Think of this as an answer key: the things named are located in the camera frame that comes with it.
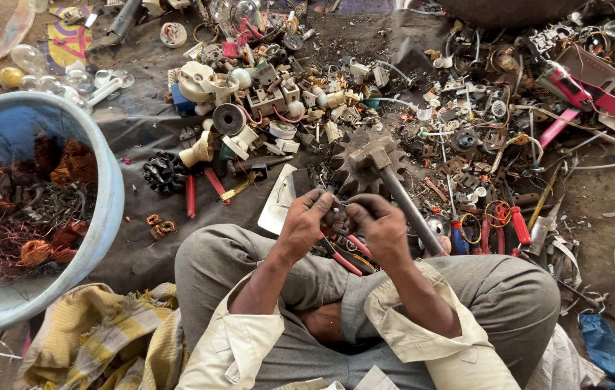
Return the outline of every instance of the checkered cloth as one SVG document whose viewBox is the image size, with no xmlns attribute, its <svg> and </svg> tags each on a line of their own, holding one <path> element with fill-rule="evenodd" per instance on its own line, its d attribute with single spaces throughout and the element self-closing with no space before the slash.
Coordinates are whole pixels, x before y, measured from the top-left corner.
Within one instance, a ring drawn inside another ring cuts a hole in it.
<svg viewBox="0 0 615 390">
<path fill-rule="evenodd" d="M 47 308 L 13 388 L 170 390 L 187 360 L 175 285 L 128 296 L 84 285 Z"/>
</svg>

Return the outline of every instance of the hammer head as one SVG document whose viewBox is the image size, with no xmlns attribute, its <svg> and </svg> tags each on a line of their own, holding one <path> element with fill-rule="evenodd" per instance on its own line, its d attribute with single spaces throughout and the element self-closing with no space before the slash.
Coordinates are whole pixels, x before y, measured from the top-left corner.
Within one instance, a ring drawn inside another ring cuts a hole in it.
<svg viewBox="0 0 615 390">
<path fill-rule="evenodd" d="M 387 154 L 394 151 L 395 147 L 394 140 L 384 136 L 365 144 L 360 150 L 349 155 L 348 159 L 357 168 L 374 165 L 377 169 L 383 169 L 392 163 Z"/>
</svg>

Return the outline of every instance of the man's leg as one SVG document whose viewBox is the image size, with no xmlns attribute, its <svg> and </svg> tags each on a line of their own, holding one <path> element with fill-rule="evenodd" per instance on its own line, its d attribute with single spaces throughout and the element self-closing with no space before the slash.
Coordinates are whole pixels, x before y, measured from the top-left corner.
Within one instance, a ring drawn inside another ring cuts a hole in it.
<svg viewBox="0 0 615 390">
<path fill-rule="evenodd" d="M 190 350 L 221 300 L 257 268 L 274 243 L 235 225 L 204 227 L 182 243 L 175 259 L 175 281 Z M 318 377 L 328 384 L 344 381 L 346 357 L 320 345 L 286 307 L 302 310 L 335 302 L 343 296 L 346 284 L 347 271 L 334 260 L 307 255 L 296 263 L 279 299 L 285 330 L 262 362 L 255 389 Z"/>
<path fill-rule="evenodd" d="M 426 259 L 448 281 L 462 305 L 488 333 L 489 341 L 521 387 L 534 372 L 558 319 L 560 294 L 555 280 L 536 266 L 506 255 Z M 341 309 L 346 341 L 377 337 L 363 307 L 370 291 L 387 275 L 349 278 Z M 386 343 L 349 359 L 348 385 L 377 364 L 400 387 L 430 388 L 423 362 L 402 363 Z"/>
</svg>

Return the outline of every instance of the blue plastic tub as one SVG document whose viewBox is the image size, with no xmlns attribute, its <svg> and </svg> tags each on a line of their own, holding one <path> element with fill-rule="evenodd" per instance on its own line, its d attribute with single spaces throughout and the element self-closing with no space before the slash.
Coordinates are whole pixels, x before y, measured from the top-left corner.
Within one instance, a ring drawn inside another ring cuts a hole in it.
<svg viewBox="0 0 615 390">
<path fill-rule="evenodd" d="M 60 275 L 23 278 L 0 286 L 0 329 L 38 314 L 84 279 L 108 252 L 122 219 L 122 174 L 95 122 L 77 106 L 54 95 L 0 95 L 0 160 L 32 157 L 38 128 L 50 137 L 75 138 L 93 149 L 98 162 L 95 213 L 77 255 Z"/>
</svg>

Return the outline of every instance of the rolled-up sleeve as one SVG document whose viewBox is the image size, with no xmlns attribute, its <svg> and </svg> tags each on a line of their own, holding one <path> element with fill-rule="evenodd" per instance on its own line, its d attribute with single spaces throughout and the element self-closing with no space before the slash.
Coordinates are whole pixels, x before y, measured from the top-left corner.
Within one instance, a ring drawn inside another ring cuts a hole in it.
<svg viewBox="0 0 615 390">
<path fill-rule="evenodd" d="M 365 312 L 382 338 L 404 362 L 425 361 L 438 390 L 519 389 L 488 335 L 442 275 L 423 260 L 416 267 L 456 311 L 461 336 L 448 339 L 430 332 L 402 314 L 403 304 L 391 280 L 372 290 Z"/>
<path fill-rule="evenodd" d="M 235 297 L 250 276 L 243 278 L 216 308 L 209 326 L 194 347 L 176 389 L 251 389 L 262 360 L 283 333 L 283 317 L 231 315 L 228 299 Z"/>
</svg>

